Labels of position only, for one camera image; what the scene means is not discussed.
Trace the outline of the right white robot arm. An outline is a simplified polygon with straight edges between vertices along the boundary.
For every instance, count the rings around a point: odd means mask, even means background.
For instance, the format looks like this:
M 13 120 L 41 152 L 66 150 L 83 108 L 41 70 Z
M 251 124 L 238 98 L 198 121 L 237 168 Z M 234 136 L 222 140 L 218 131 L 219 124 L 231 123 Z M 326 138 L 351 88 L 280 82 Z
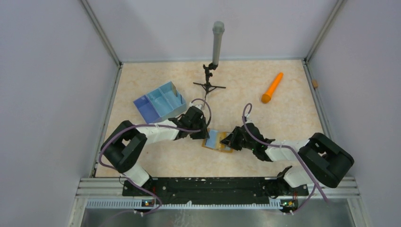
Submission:
M 247 117 L 220 143 L 237 151 L 248 149 L 261 161 L 299 161 L 300 166 L 285 167 L 276 179 L 268 181 L 267 193 L 272 197 L 290 195 L 311 183 L 336 188 L 355 163 L 348 152 L 320 132 L 305 140 L 268 139 Z

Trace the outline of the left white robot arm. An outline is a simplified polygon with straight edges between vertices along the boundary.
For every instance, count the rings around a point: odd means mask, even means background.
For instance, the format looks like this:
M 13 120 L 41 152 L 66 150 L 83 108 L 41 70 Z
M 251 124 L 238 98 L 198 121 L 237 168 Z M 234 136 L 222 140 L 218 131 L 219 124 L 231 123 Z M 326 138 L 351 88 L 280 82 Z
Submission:
M 165 121 L 155 124 L 134 125 L 123 121 L 101 146 L 100 157 L 105 157 L 111 168 L 131 180 L 139 195 L 150 193 L 150 175 L 138 163 L 146 145 L 165 140 L 180 140 L 190 137 L 202 140 L 209 137 L 205 114 L 201 105 L 190 104 L 188 110 Z

